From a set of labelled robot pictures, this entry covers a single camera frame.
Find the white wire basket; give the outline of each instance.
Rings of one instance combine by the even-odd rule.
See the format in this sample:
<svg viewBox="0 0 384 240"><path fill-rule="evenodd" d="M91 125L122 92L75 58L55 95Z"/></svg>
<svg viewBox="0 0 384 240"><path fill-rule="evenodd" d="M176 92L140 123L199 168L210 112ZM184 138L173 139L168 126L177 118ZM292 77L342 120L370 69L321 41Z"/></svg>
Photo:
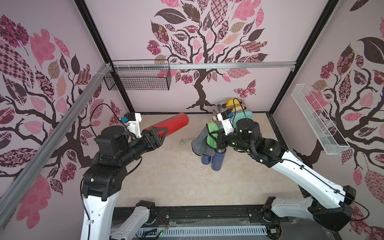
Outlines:
<svg viewBox="0 0 384 240"><path fill-rule="evenodd" d="M291 96L299 106L326 154L339 154L350 148L336 124L304 83L296 84Z"/></svg>

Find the butterfly decal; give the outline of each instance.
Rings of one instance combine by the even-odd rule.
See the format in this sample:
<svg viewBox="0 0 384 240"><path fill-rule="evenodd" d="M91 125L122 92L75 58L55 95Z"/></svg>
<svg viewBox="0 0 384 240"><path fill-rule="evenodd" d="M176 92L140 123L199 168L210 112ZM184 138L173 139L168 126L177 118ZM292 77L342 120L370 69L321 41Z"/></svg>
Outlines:
<svg viewBox="0 0 384 240"><path fill-rule="evenodd" d="M249 93L249 95L252 95L252 94L253 94L253 95L256 95L256 94L255 94L255 92L256 92L256 90L255 90L255 86L256 86L256 80L253 80L252 82L250 82L250 83L248 84L247 89L236 88L236 89L234 90L234 92L240 94L240 97L241 97L241 98L246 98L246 97L248 96L248 93Z"/></svg>

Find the gray towel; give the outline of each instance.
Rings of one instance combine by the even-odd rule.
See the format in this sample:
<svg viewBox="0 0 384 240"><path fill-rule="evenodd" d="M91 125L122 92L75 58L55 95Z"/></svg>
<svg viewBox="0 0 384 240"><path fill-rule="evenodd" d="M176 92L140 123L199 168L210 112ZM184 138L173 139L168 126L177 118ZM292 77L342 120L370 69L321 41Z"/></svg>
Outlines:
<svg viewBox="0 0 384 240"><path fill-rule="evenodd" d="M196 155L213 156L215 150L207 144L208 129L204 127L201 133L192 141L192 150Z"/></svg>

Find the red cylinder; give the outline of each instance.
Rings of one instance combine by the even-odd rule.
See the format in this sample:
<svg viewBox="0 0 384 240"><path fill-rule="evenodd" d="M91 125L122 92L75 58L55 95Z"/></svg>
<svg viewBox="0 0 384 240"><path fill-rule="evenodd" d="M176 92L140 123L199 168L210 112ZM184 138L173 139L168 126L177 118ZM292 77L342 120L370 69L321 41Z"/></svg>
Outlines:
<svg viewBox="0 0 384 240"><path fill-rule="evenodd" d="M146 128L144 130L149 131L150 129L155 128L155 127L166 127L166 128L168 128L167 136L169 136L172 133L179 130L180 128L187 126L188 123L189 123L188 116L185 113L179 113L176 116L168 118L162 122L158 122L158 123L152 125L151 127ZM164 131L159 131L160 137L162 137L163 134L164 134Z"/></svg>

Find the yellow object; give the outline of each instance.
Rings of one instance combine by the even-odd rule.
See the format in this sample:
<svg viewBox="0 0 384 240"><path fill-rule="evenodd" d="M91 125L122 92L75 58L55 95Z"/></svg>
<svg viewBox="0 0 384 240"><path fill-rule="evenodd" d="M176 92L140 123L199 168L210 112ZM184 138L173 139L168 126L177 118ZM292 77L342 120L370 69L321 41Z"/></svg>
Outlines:
<svg viewBox="0 0 384 240"><path fill-rule="evenodd" d="M239 100L235 99L235 101L233 101L233 98L231 98L231 99L229 99L227 101L227 104L225 105L225 107L227 108L227 107L233 106L234 105L233 102L235 102L235 105L239 105L240 104Z"/></svg>

